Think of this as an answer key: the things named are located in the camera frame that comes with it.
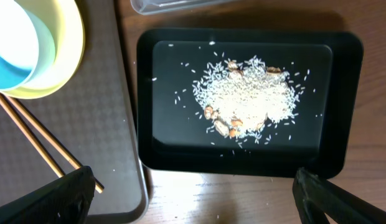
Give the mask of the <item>rice and nut scraps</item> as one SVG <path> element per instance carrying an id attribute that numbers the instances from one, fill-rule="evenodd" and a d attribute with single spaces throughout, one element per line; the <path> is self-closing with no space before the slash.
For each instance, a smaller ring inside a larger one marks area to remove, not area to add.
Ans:
<path id="1" fill-rule="evenodd" d="M 331 53 L 318 45 L 160 41 L 153 138 L 182 149 L 318 152 Z"/>

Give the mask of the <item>light blue bowl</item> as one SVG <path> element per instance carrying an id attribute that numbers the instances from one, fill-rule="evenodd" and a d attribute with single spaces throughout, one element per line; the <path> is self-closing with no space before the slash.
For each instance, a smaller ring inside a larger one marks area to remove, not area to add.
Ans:
<path id="1" fill-rule="evenodd" d="M 15 1 L 0 1 L 0 90 L 40 80 L 55 56 L 44 22 Z"/>

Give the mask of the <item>wooden chopstick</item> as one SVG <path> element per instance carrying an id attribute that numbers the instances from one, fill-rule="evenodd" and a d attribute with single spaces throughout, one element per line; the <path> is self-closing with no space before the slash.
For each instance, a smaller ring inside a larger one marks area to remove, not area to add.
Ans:
<path id="1" fill-rule="evenodd" d="M 59 165 L 53 160 L 52 156 L 43 147 L 41 142 L 36 138 L 35 134 L 27 127 L 25 122 L 21 119 L 18 113 L 15 112 L 14 108 L 8 103 L 7 100 L 0 94 L 0 105 L 8 116 L 13 120 L 16 126 L 20 129 L 23 135 L 33 145 L 35 150 L 40 154 L 41 158 L 49 165 L 49 167 L 55 172 L 58 177 L 65 175 L 64 171 Z"/>
<path id="2" fill-rule="evenodd" d="M 82 164 L 61 144 L 60 141 L 41 122 L 30 113 L 17 99 L 6 96 L 7 100 L 30 122 L 33 127 L 75 168 Z"/>

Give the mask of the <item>yellow plate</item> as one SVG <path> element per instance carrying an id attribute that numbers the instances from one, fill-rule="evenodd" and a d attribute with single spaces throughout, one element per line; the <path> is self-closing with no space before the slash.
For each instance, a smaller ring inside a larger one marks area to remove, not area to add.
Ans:
<path id="1" fill-rule="evenodd" d="M 25 0 L 17 3 L 49 29 L 54 40 L 55 58 L 36 81 L 1 93 L 20 99 L 42 98 L 62 88 L 80 65 L 85 48 L 82 16 L 74 0 Z"/>

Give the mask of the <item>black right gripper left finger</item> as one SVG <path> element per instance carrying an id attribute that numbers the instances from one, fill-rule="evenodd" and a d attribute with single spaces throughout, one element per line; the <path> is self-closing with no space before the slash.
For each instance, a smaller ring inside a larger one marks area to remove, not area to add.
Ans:
<path id="1" fill-rule="evenodd" d="M 83 166 L 0 207 L 0 223 L 86 222 L 95 194 L 92 169 Z"/>

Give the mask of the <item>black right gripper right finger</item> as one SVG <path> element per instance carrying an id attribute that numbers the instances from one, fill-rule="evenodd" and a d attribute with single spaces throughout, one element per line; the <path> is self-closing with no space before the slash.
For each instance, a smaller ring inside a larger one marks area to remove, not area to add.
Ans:
<path id="1" fill-rule="evenodd" d="M 302 223 L 386 223 L 386 212 L 326 179 L 298 169 L 293 196 Z"/>

